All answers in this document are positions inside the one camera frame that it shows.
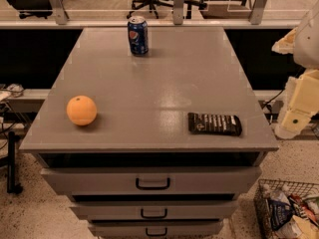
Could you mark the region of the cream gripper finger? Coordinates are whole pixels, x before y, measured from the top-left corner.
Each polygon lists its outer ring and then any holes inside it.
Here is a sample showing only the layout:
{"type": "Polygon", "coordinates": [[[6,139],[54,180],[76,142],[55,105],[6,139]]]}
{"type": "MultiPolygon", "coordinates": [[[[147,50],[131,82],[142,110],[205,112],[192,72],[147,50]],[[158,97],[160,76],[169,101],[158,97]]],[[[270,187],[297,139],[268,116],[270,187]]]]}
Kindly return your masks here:
{"type": "Polygon", "coordinates": [[[289,102],[296,87],[296,80],[292,77],[288,79],[285,87],[284,105],[279,112],[278,123],[274,129],[275,134],[282,139],[291,139],[298,135],[312,118],[289,108],[289,102]]]}
{"type": "Polygon", "coordinates": [[[283,38],[278,40],[271,50],[278,54],[292,54],[294,51],[294,43],[297,29],[294,28],[288,32],[283,38]]]}

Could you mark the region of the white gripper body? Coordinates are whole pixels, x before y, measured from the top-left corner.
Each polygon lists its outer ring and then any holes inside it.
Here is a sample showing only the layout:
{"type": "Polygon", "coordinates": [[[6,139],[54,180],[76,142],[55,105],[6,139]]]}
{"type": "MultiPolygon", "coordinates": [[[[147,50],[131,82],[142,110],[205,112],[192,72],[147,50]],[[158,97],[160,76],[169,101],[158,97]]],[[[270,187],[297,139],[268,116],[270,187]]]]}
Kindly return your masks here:
{"type": "Polygon", "coordinates": [[[297,80],[289,102],[292,111],[315,116],[319,112],[319,70],[307,69],[297,80]]]}

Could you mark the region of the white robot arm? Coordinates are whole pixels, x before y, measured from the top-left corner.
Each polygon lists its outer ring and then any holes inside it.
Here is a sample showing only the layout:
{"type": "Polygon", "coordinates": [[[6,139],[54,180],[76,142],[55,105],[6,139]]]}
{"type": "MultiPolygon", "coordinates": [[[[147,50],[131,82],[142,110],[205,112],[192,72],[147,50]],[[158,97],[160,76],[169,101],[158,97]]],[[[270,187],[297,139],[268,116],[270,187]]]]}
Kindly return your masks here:
{"type": "Polygon", "coordinates": [[[292,54],[294,62],[305,69],[298,78],[288,78],[274,130],[278,137],[290,139],[300,134],[319,112],[319,2],[271,50],[292,54]]]}

